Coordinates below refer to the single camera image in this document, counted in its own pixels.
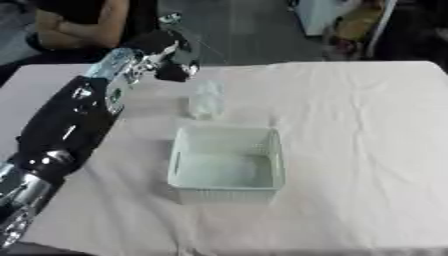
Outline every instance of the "robotic arm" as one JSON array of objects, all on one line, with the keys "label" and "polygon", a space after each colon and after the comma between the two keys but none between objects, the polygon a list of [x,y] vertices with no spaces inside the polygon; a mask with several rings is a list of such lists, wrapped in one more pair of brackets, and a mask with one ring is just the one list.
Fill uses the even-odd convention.
[{"label": "robotic arm", "polygon": [[143,35],[75,77],[34,115],[17,137],[17,152],[0,164],[1,249],[24,235],[65,177],[84,165],[145,72],[182,82],[199,70],[193,60],[175,63],[178,51],[191,53],[191,47],[175,31]]}]

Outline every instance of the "office chair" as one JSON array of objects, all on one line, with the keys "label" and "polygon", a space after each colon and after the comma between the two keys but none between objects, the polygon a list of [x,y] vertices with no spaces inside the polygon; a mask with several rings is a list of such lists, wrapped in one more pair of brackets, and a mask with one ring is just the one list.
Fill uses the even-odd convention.
[{"label": "office chair", "polygon": [[19,11],[21,13],[26,13],[27,8],[26,8],[26,3],[24,1],[21,0],[0,0],[0,4],[12,4],[17,6],[17,8],[19,9]]}]

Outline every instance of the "gray floor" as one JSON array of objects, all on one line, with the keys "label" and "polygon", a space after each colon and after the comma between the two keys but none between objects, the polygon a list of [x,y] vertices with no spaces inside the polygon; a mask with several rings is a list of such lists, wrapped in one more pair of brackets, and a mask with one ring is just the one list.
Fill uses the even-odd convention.
[{"label": "gray floor", "polygon": [[[197,45],[205,65],[258,65],[320,60],[321,45],[303,36],[284,0],[160,0],[180,11],[179,28]],[[0,64],[36,54],[24,42],[32,15],[0,4]]]}]

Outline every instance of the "white tablecloth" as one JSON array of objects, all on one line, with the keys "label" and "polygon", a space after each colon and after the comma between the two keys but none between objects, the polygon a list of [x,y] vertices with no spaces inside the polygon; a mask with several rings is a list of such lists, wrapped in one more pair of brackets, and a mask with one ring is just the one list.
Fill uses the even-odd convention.
[{"label": "white tablecloth", "polygon": [[[0,90],[0,158],[85,65],[29,66]],[[181,205],[166,184],[186,97],[225,86],[219,122],[279,129],[287,185],[269,205]],[[295,255],[448,246],[448,80],[434,64],[291,63],[148,77],[25,241],[113,255]]]}]

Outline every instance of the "person's arm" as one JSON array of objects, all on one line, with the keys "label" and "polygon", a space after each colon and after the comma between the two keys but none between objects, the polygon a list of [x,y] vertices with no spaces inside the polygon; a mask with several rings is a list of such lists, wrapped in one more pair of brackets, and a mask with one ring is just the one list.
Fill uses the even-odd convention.
[{"label": "person's arm", "polygon": [[58,31],[63,18],[55,13],[37,9],[36,28],[40,43],[48,49],[76,49],[86,46],[81,38],[63,34]]},{"label": "person's arm", "polygon": [[63,21],[59,30],[98,46],[114,48],[120,43],[128,11],[129,0],[106,0],[98,24],[80,25]]}]

